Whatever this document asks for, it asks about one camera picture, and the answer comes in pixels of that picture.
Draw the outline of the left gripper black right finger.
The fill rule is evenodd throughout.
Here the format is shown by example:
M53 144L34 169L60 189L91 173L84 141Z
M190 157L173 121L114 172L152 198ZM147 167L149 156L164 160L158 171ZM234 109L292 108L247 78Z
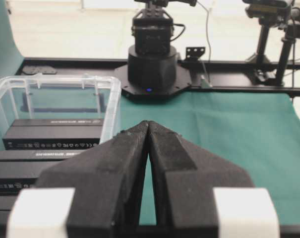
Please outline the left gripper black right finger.
M169 233L218 233L215 187L254 187L242 167L149 122L156 219Z

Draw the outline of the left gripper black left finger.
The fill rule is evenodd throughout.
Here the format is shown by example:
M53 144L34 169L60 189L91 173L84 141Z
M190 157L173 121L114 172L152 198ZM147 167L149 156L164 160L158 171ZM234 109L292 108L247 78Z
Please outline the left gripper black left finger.
M147 162L148 121L40 174L37 188L75 189L69 233L121 233L139 223Z

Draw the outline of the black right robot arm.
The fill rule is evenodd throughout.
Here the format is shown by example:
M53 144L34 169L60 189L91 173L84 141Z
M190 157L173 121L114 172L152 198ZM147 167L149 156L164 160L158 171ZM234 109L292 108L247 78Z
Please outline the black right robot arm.
M178 63L174 20L164 10L167 0L146 0L132 19L135 42L128 49L127 64L115 69L122 94L130 98L167 98L191 86L188 69Z

